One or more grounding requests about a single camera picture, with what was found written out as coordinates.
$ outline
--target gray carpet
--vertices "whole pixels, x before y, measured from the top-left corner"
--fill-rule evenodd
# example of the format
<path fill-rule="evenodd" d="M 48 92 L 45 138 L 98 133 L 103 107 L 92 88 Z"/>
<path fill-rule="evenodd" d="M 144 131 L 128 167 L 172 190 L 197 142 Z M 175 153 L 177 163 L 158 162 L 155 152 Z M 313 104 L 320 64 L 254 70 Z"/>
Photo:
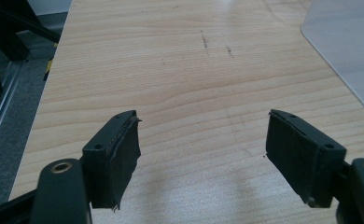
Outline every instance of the gray carpet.
<path fill-rule="evenodd" d="M 60 33 L 66 13 L 41 16 L 42 24 Z M 42 95 L 43 81 L 49 59 L 54 56 L 53 43 L 31 32 L 19 33 L 30 50 L 23 64 L 20 80 L 0 125 L 0 203 L 8 200 L 19 169 L 37 106 Z M 0 52 L 0 77 L 5 78 L 13 64 Z"/>

